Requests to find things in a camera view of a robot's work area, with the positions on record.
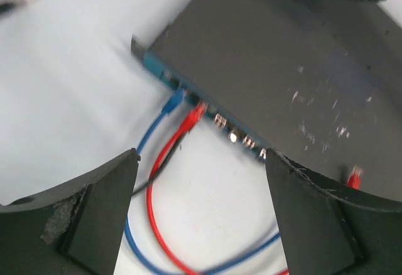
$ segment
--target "blue connector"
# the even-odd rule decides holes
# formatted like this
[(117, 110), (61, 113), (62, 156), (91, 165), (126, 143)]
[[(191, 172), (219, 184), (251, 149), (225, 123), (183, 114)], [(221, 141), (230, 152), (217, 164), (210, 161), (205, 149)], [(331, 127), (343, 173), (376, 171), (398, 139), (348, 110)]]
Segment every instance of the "blue connector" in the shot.
[(185, 95), (186, 90), (184, 88), (177, 89), (177, 91), (173, 94), (172, 97), (170, 97), (169, 101), (162, 108), (161, 114), (169, 115), (182, 103)]

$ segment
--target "red connector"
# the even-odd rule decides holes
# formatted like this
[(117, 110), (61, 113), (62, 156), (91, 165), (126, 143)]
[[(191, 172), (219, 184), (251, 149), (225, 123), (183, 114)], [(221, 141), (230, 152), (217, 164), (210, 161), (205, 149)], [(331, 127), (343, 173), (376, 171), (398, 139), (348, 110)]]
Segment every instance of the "red connector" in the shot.
[(363, 175), (363, 169), (355, 166), (353, 167), (352, 173), (347, 180), (346, 185), (354, 189), (360, 189), (361, 176)]
[(203, 102), (197, 104), (197, 106), (188, 113), (187, 117), (184, 118), (178, 130), (181, 132), (188, 132), (191, 130), (205, 114), (207, 108), (208, 105)]

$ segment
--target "white surface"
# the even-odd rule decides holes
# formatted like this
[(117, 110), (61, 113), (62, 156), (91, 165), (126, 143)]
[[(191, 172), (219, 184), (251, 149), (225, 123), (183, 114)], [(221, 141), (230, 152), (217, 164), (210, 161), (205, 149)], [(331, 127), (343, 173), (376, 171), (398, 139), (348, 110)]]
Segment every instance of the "white surface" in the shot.
[[(130, 56), (131, 35), (150, 42), (188, 1), (39, 0), (0, 21), (0, 203), (51, 188), (137, 145), (170, 91)], [(398, 2), (384, 5), (400, 20)], [(153, 136), (138, 183), (187, 110)], [(196, 269), (276, 230), (264, 168), (208, 121), (184, 140), (154, 191), (166, 241)], [(144, 197), (133, 200), (129, 219), (146, 256), (176, 270), (151, 236)], [(272, 274), (285, 266), (277, 242), (226, 274)], [(115, 274), (149, 274), (124, 238)]]

